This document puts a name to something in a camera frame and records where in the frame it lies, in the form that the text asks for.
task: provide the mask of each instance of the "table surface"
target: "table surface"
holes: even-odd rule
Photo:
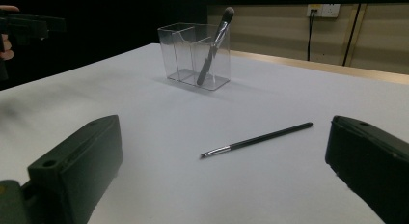
[[[160,45],[0,93],[0,179],[92,120],[118,114],[124,160],[89,223],[382,223],[325,163],[331,120],[409,141],[409,85],[231,56],[217,91],[166,79]],[[279,129],[248,148],[200,154]]]

